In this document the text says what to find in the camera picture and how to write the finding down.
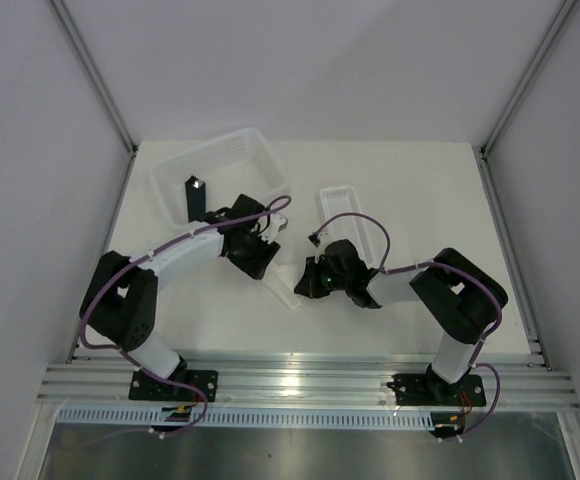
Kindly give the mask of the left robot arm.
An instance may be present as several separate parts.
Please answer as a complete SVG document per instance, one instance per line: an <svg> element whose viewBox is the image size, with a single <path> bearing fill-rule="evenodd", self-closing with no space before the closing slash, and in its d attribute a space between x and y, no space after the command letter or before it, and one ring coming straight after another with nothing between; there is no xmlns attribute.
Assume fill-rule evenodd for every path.
<svg viewBox="0 0 580 480"><path fill-rule="evenodd" d="M91 350L114 350L152 378L167 400L187 387L187 363L155 332L159 294L198 265L227 259L249 278L261 280L278 251L287 225L281 211L291 197L265 206L241 194L230 207L204 213L184 232L135 256L102 255L79 310L79 340Z"/></svg>

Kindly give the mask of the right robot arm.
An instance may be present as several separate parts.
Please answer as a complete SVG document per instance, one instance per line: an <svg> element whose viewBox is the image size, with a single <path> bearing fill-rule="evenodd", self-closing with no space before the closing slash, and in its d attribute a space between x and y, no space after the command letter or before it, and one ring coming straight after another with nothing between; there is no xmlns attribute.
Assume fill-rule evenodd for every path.
<svg viewBox="0 0 580 480"><path fill-rule="evenodd" d="M443 330L439 349L429 365L428 395L449 403L463 389L489 332L500 324L508 303L505 289L454 248L432 260L392 270L373 268L361 260L348 240L335 241L318 256L308 257L294 293L320 299L341 291L360 307L380 309L418 300Z"/></svg>

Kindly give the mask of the white paper napkin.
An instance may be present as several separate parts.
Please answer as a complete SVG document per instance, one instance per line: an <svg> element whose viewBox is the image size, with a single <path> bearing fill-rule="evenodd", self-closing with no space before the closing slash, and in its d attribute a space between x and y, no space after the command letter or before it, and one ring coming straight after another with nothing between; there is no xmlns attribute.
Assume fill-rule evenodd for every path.
<svg viewBox="0 0 580 480"><path fill-rule="evenodd" d="M263 284L289 310L296 310L301 306L301 299L294 293L295 282L298 280L298 268L292 264L279 265L271 262L267 267Z"/></svg>

